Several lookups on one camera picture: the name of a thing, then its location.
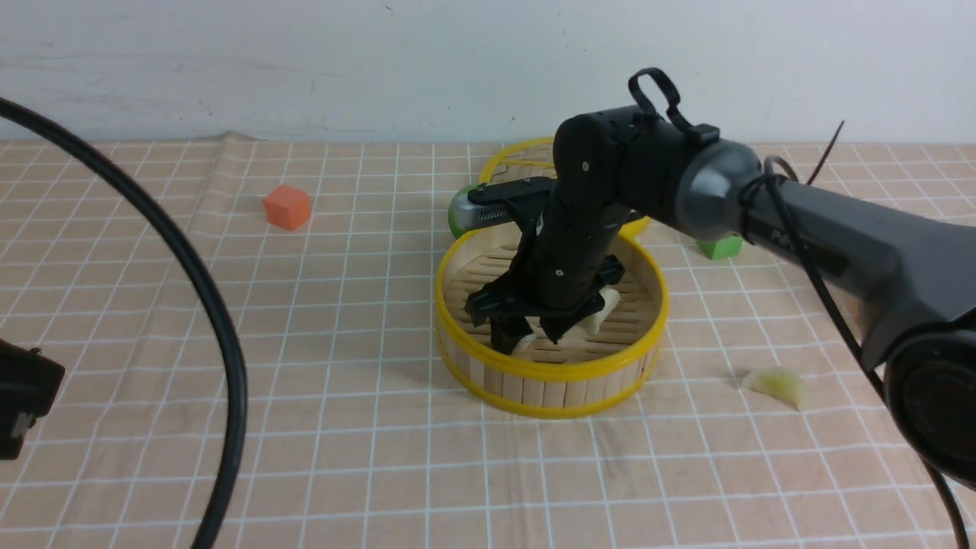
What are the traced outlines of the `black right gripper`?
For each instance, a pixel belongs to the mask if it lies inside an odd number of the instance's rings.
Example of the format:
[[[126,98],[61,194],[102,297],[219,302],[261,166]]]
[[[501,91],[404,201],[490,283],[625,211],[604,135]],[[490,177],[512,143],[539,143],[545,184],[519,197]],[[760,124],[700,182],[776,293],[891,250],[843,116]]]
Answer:
[[[608,247],[628,218],[613,183],[558,181],[537,222],[522,233],[515,259],[501,277],[468,297],[466,312],[480,326],[490,320],[490,347],[512,355],[533,333],[526,316],[557,344],[600,308],[600,275]]]

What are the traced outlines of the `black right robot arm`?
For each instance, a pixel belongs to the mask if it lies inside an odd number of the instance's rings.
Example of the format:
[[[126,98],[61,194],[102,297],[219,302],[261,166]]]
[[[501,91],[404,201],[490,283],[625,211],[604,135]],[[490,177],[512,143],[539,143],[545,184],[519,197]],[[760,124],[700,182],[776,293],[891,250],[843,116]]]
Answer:
[[[860,305],[839,333],[865,375],[884,365],[881,397],[929,466],[974,487],[974,229],[798,183],[707,125],[673,125],[637,105],[564,121],[554,178],[478,185],[449,218],[464,232],[513,222],[515,260],[466,303],[505,355],[540,317],[557,342],[604,300],[623,267],[608,252],[624,223],[648,217],[693,239],[738,234],[800,265]]]

